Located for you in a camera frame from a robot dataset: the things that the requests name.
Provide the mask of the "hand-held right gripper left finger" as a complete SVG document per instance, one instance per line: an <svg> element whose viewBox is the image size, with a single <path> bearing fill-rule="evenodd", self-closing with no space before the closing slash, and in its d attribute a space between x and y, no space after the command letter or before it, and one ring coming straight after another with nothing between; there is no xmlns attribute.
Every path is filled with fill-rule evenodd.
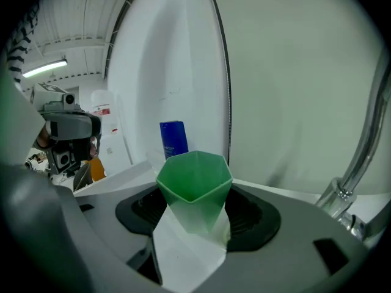
<svg viewBox="0 0 391 293"><path fill-rule="evenodd" d="M78 195L76 200L94 232L121 262L158 286L163 284L153 231L167 203L156 184Z"/></svg>

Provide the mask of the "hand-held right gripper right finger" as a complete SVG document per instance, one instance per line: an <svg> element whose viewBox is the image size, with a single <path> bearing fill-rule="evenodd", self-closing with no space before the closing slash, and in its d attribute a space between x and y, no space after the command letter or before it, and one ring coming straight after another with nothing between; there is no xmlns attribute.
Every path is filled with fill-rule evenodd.
<svg viewBox="0 0 391 293"><path fill-rule="evenodd" d="M368 255L341 224L304 201L234 185L225 208L227 256L198 292L335 292Z"/></svg>

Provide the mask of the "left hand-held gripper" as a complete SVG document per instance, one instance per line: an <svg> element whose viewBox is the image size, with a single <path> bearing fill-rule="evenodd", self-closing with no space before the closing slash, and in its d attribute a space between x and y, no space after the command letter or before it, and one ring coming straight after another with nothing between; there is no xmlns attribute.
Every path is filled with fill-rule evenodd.
<svg viewBox="0 0 391 293"><path fill-rule="evenodd" d="M80 167L93 157L93 137L101 133L101 120L81 109L73 93L55 85L33 86L30 103L44 120L34 147L48 159L48 171L58 175Z"/></svg>

